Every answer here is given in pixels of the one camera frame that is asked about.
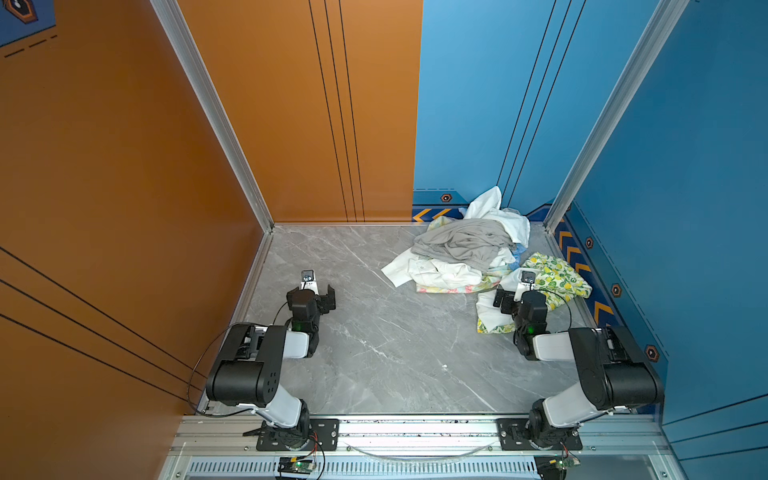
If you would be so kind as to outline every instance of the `aluminum frame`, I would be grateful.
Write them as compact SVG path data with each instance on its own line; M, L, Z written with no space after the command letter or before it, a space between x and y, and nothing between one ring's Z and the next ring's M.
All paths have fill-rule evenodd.
M640 40L635 45L624 70L621 72L611 96L608 97L600 117L595 122L576 161L568 172L558 195L544 219L544 228L553 233L571 202L576 198L594 162L603 151L608 138L627 110L627 106L643 83L661 48L683 14L689 0L660 0L650 17Z
M533 455L561 455L561 450L505 452L498 441L496 419L526 415L316 415L339 420L338 445L326 452L329 462L386 457L434 461L455 457L479 462L514 462ZM262 419L239 415L225 419L185 416L170 448L160 479L186 477L196 458L242 458L273 462L275 452L258 452L257 437L242 433L261 426ZM579 430L584 448L579 457L592 455L648 455L659 478L684 480L666 436L652 415L610 415L586 422ZM470 476L487 472L473 472Z
M224 110L219 94L216 92L214 82L208 74L203 57L197 50L197 45L195 45L178 2L176 0L150 0L150 3L163 26L163 30L165 30L165 35L176 52L181 66L184 68L184 73L187 74L187 78L197 95L197 100L208 117L211 128L219 139L221 148L230 162L240 188L243 189L243 193L248 199L253 214L264 233L270 233L274 226L272 215L266 206L261 190L259 190L259 185L253 177L243 148L237 140L235 130Z

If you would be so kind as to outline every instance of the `cable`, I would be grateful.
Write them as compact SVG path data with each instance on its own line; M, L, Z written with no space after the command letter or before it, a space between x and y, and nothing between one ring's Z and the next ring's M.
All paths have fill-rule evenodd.
M280 306L280 308L279 308L279 309L277 309L277 313L275 313L275 319L274 319L274 320L272 320L272 323L270 323L270 325L271 325L271 326L275 324L275 322L277 321L277 316L278 316L278 315L280 315L280 311L281 311L281 310L283 310L283 307L284 307L285 305L288 305L288 302L285 302L283 305L281 305L281 306Z
M348 445L347 448L350 448L352 450L355 450L356 452L360 452L365 456L368 456L370 458L373 458L375 460L378 460L380 462L395 462L395 463L422 463L422 462L428 462L428 463L453 463L458 462L459 460L463 458L467 458L469 456L474 455L477 452L482 452L483 450L487 450L488 447L493 446L493 444L484 445L482 447L478 447L474 450L470 450L469 452L465 452L459 455L449 455L445 457L431 457L431 458L401 458L401 457L390 457L386 455L376 455L375 453L366 452L365 450L358 449L357 447L353 447L351 445Z
M568 301L562 296L560 296L559 293L553 292L552 290L548 290L545 288L537 288L536 290L544 290L545 292L549 292L552 295L555 295L556 297L558 297L560 300L562 300L563 303L565 303L565 306L568 307L568 330L570 330L574 323L574 317L573 317L573 313L571 312L571 306L568 305Z
M72 345L68 345L67 343L64 343L64 342L62 342L62 341L61 341L61 340L59 340L59 339L55 339L54 337L52 337L52 336L50 336L50 335L46 335L46 334L44 334L43 332L41 332L40 330L36 330L36 329L33 329L32 327L30 327L30 326L27 326L27 325L25 325L24 323L21 323L21 322L19 322L19 321L17 321L17 320L14 320L14 319L12 319L10 316L7 316L7 315L4 315L3 313L0 313L0 318L4 318L4 319L8 320L8 321L9 321L9 322L11 322L11 323L14 323L14 324L16 324L16 325L18 325L18 326L20 326L20 327L22 327L22 328L26 328L26 329L27 329L27 330L29 330L30 332L33 332L33 333L37 333L39 336L42 336L42 337L44 337L44 338L47 338L47 339L49 339L49 340L52 340L53 342L56 342L56 343L58 343L58 344L59 344L59 345L61 345L61 346L67 347L68 349L70 349L70 350L72 350L72 351L74 351L74 352L77 352L77 353L79 353L79 354L81 354L81 355L83 355L83 356L87 356L87 357L88 357L89 359L91 359L91 360L96 360L96 361L97 361L97 362L99 362L101 365L105 365L105 366L108 366L109 368L111 368L111 369L114 369L114 370L117 370L117 371L118 371L118 372L120 372L120 373L124 373L125 375L127 375L127 376L130 376L132 379L136 379L136 380L138 380L139 382L142 382L142 383L146 383L147 385L149 385L149 386L151 386L151 387L154 387L154 388L156 388L156 389L160 390L161 392L166 392L168 395L174 396L174 397L176 397L177 399L181 400L182 402L184 401L184 399L182 399L180 396L176 395L176 394L175 394L175 393L173 393L173 392L169 392L169 391L167 391L166 389L163 389L163 388L161 388L161 387L159 387L159 386L157 386L157 385L155 385L155 384L153 384L153 383L150 383L150 382L148 382L147 380L141 379L141 378L137 377L136 375L133 375L132 373L128 373L128 372L126 372L126 371L125 371L125 370L123 370L123 369L119 369L118 367L116 367L116 366L114 366L114 365L112 365L112 364L110 364L110 363L107 363L107 362L105 362L104 360L98 359L98 358L96 358L96 357L95 357L95 356L93 356L93 355L89 355L89 354L87 354L86 352L83 352L82 350L76 349L76 348L74 348Z
M104 335L101 335L101 334L100 334L99 332L97 332L96 330L94 330L94 329L92 329L92 328L90 328L90 327L88 327L88 326L86 326L86 325L84 325L84 324L82 324L82 323L78 322L78 321L77 321L77 320L75 320L74 318L72 318L72 317L70 317L70 316L68 316L68 315L66 315L66 314L64 314L64 313L62 313L61 311L59 311L59 310L56 310L54 307L52 307L52 306L48 305L47 303L45 303L45 302L43 302L43 301L41 301L41 300L38 300L38 299L34 298L34 297L33 297L32 295L30 295L29 293L26 293L25 291L23 291L23 290L21 290L21 289L19 289L19 288L15 287L15 286L13 286L13 285L11 285L10 283L8 283L8 282L6 282L5 280L3 280L2 278L0 278L0 283L2 283L3 285L7 286L8 288L11 288L11 289L15 290L16 292L20 293L21 295L23 295L23 296L26 296L27 298L29 298L29 299L30 299L30 300L32 300L33 302L36 302L37 304L44 306L44 307L45 307L45 308L47 308L48 310L51 310L53 313L56 313L56 314L58 314L59 316L62 316L62 317L64 317L65 319L69 320L70 322L74 323L75 325L77 325L77 326L80 326L80 327L81 327L81 328L83 328L83 329L86 329L88 332L91 332L91 333L93 333L94 335L98 336L99 338L101 338L101 339L104 339L104 340L107 340L109 343L111 343L112 345L116 346L117 348L119 348L119 349L122 349L122 350L124 350L125 352L128 352L128 353L130 353L131 355L135 356L136 358L138 358L138 359L140 359L140 360L143 360L143 361L145 361L146 363L149 363L149 364L150 364L150 365L152 365L153 367L155 367L155 368L157 368L157 369L159 369L159 370L162 370L163 372L166 372L168 375L170 375L170 376L174 377L175 379L178 379L178 380L180 380L181 382L184 382L184 381L185 381L185 380L184 380L183 378L181 378L180 376L178 376L178 375L174 375L173 373L169 372L168 370L164 369L163 367L159 366L158 364L156 364L156 363L153 363L153 362L151 362L151 361L149 361L149 360L145 359L143 356L139 355L138 353L134 352L133 350L130 350L130 349L128 349L128 348L126 348L126 347L122 346L121 344L119 344L119 343L115 342L114 340L112 340L112 339L110 339L110 338L108 338L108 337L106 337L106 336L104 336ZM195 389L198 389L198 390L200 390L201 392L203 391L202 389L198 388L198 387L197 387L197 386L195 386L195 385L192 385L192 387L193 387L193 388L195 388Z
M315 446L320 447L320 451L323 453L323 467L320 469L320 475L317 476L315 480L320 480L320 477L323 476L323 473L326 472L326 451L323 449L323 446L317 441L317 433L315 433Z
M230 328L232 328L235 325L267 326L267 325L261 325L260 323L253 323L253 322L236 322L236 323L233 323L233 324L229 325L227 328L221 330L221 332L218 335L216 335L216 337L213 340L211 340L211 342L208 344L208 346L205 347L205 350L203 350L203 354L200 355L200 358L197 359L197 362L195 362L194 368L192 368L192 373L190 374L189 382L187 382L187 404L198 415L202 415L204 417L209 417L209 418L212 418L212 419L221 419L223 417L231 417L232 415L237 415L238 413L250 412L252 410L252 409L244 409L244 410L238 410L237 412L232 412L232 413L224 413L224 414L221 414L221 415L211 415L210 413L201 412L200 410L198 410L197 407L192 403L192 400L190 400L190 385L192 384L192 378L194 377L194 374L197 371L197 367L200 365L200 362L203 360L203 357L205 356L205 354L208 353L208 349L219 339L220 336L222 336L224 333L227 332L227 330L229 330Z
M83 297L79 296L78 294L76 294L75 292L73 292L72 290L70 290L69 288L67 288L66 286L64 286L64 285L61 285L59 282L57 282L56 280L53 280L51 277L49 277L49 276L48 276L48 275L46 275L45 273L43 273L43 272L41 272L40 270L38 270L38 269L34 268L32 265L30 265L29 263L26 263L24 260L22 260L21 258L17 257L17 256L16 256L16 255L14 255L13 253L11 253L11 252L7 251L5 248L3 248L3 247L0 247L0 252L3 252L3 253L5 253L6 255L8 255L9 257L11 257L12 259L14 259L14 260L18 261L19 263L21 263L22 265L26 266L27 268L29 268L29 269L30 269L30 270L32 270L33 272L35 272L35 273L37 273L38 275L40 275L40 276L42 276L43 278L45 278L47 281L49 281L49 282L53 283L54 285L56 285L56 286L57 286L57 287L59 287L60 289L64 290L66 293L69 293L69 294L70 294L70 295L72 295L74 298L76 298L76 299L80 300L82 303L85 303L86 305L88 305L88 306L89 306L89 307L91 307L92 309L96 310L96 311L97 311L97 312L99 312L101 315L104 315L104 316L106 316L108 319L112 320L113 322L115 322L115 323L116 323L116 324L118 324L119 326L121 326L121 327L123 327L124 329L126 329L127 331L129 331L129 332L133 333L135 336L139 337L139 338L140 338L140 339L142 339L143 341L145 341L145 342L149 343L149 344L150 344L150 345L152 345L154 348L156 348L156 349L160 350L162 353L165 353L165 354L166 354L166 355L168 355L170 358L172 358L172 359L176 360L176 361L177 361L177 362L179 362L181 365L183 365L183 366L186 366L187 368L192 368L192 367L190 367L189 365L187 365L186 363L184 363L184 362L182 362L181 360L179 360L177 357L175 357L175 356L171 355L170 353L166 352L165 350L163 350L163 349L162 349L162 348L160 348L159 346L157 346L157 345L155 345L154 343L150 342L148 339L146 339L145 337L143 337L143 336L142 336L142 335L140 335L139 333L136 333L136 332L135 332L135 331L133 331L132 329L128 328L128 327L127 327L126 325L124 325L123 323L120 323L120 322L118 322L118 321L117 321L117 320L116 320L116 319L115 319L113 316L110 316L110 315L106 314L106 312L105 312L105 311L103 311L103 310L100 310L100 309L99 309L98 307L96 307L96 306L95 306L93 303L90 303L90 302L88 302L86 299L84 299Z

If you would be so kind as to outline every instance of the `floral fabric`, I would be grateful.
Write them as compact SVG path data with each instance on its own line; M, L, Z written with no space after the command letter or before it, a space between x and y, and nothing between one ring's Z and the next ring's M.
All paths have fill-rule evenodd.
M547 290L552 290L568 302L577 296L587 298L592 294L590 284L561 258L537 252L531 255L531 258L527 259L522 266L541 271L536 275L534 290L540 290L547 297L547 311L551 312L564 303L563 299L552 295Z

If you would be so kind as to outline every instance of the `white cloth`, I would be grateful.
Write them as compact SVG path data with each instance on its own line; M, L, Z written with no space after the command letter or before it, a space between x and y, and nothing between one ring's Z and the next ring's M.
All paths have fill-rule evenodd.
M466 263L446 263L435 259L411 260L408 262L408 274L419 285L447 289L477 285L482 281L480 270Z
M490 268L496 268L498 266L514 263L516 261L517 260L515 260L515 256L512 255L512 250L510 250L509 247L502 247L498 250L498 255L496 258L491 260Z
M411 249L408 249L395 257L395 259L389 262L387 266L382 268L382 273L384 273L389 281L392 282L392 285L395 287L401 286L402 284L413 280L408 273L408 263L411 260L419 260L421 258L422 257L419 255L413 253Z
M430 259L413 253L411 249L399 254L389 265L382 268L382 273L394 286L414 280L419 285L450 289L477 285L482 281L480 270L466 263L446 263Z
M502 191L498 187L493 187L469 204L464 218L496 220L504 227L504 231L507 232L507 235L509 235L513 242L520 243L523 247L528 248L528 237L531 235L531 224L528 222L528 218L511 211L511 209L499 210L498 208L501 205ZM410 280L416 280L420 285L439 286L441 288L477 285L481 281L482 275L477 276L479 271L471 268L466 263L449 264L441 260L425 259L426 257L417 255L411 249L408 249L399 254L389 265L382 268L382 273L389 278L395 287L401 286ZM411 260L416 260L414 267L410 267ZM429 265L420 263L425 261L431 263ZM491 262L490 268L514 262L515 257L512 255L512 252L507 247L504 247L499 250L496 258ZM467 280L467 283L456 285L457 282L463 282L464 279ZM454 286L446 287L441 282L446 285L450 283Z
M493 306L493 299L496 296L496 291L478 293L478 318L485 325L485 328L490 331L499 325L508 325L512 323L512 317L497 307Z
M528 248L528 238L531 236L531 224L528 218L514 213L511 209L499 210L501 205L502 191L498 187L493 187L469 204L464 218L496 220L504 227L513 242Z

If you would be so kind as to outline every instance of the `blue wall trim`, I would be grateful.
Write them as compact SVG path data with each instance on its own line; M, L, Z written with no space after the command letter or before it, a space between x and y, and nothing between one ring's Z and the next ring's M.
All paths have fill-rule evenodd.
M472 199L509 180L502 206L549 201L656 5L425 0L414 188Z
M766 475L765 18L690 2L574 202L664 348L664 431L696 480Z

